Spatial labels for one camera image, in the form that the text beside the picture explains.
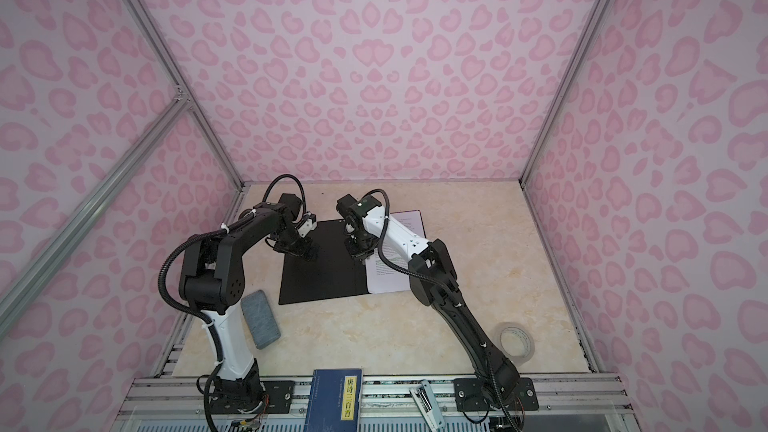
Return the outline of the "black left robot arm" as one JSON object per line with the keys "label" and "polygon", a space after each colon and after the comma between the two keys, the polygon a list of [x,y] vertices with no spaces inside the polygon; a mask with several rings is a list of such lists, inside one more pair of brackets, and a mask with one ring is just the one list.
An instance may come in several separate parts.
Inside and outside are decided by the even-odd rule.
{"label": "black left robot arm", "polygon": [[303,195],[284,193],[242,212],[232,224],[190,238],[184,247],[179,294],[203,321],[215,355],[214,370],[200,386],[206,413],[266,410],[267,393],[244,331],[243,256],[268,239],[276,252],[310,260],[316,252],[308,234],[316,224]]}

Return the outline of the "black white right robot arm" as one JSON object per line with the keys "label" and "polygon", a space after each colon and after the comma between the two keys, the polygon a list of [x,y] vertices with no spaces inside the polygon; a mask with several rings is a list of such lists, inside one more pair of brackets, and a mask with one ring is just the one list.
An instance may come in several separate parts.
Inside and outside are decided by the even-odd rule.
{"label": "black white right robot arm", "polygon": [[481,396],[497,410],[522,414],[517,390],[521,375],[468,307],[445,243],[426,239],[396,220],[382,189],[360,199],[347,194],[337,201],[336,210],[347,228],[345,246],[350,256],[377,255],[387,267],[406,275],[415,298],[442,317],[465,350]]}

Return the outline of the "teal folder with black inside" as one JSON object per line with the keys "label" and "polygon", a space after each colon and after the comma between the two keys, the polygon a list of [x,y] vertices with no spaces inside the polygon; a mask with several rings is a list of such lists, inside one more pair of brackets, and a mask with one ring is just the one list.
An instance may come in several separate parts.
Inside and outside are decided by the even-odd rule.
{"label": "teal folder with black inside", "polygon": [[[364,219],[368,232],[379,236],[377,249],[380,257],[384,242],[389,239],[409,261],[428,248],[428,240],[385,215],[383,206],[371,211]],[[364,261],[352,258],[344,245],[343,219],[322,221],[308,235],[318,247],[315,260],[305,261],[287,256],[284,259],[278,303],[300,303],[355,297],[370,294],[366,287]]]}

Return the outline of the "printed paper sheet bottom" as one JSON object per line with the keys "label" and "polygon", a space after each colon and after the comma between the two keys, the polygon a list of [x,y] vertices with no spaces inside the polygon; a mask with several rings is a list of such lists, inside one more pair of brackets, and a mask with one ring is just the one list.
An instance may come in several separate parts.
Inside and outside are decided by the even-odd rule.
{"label": "printed paper sheet bottom", "polygon": [[[393,212],[391,217],[413,233],[422,238],[426,237],[420,210]],[[383,252],[385,257],[395,265],[406,268],[408,261],[400,252],[400,249],[401,246],[394,247],[389,239],[384,242]],[[410,290],[409,276],[387,266],[381,260],[377,251],[374,251],[364,261],[364,267],[366,287],[370,294],[396,293]]]}

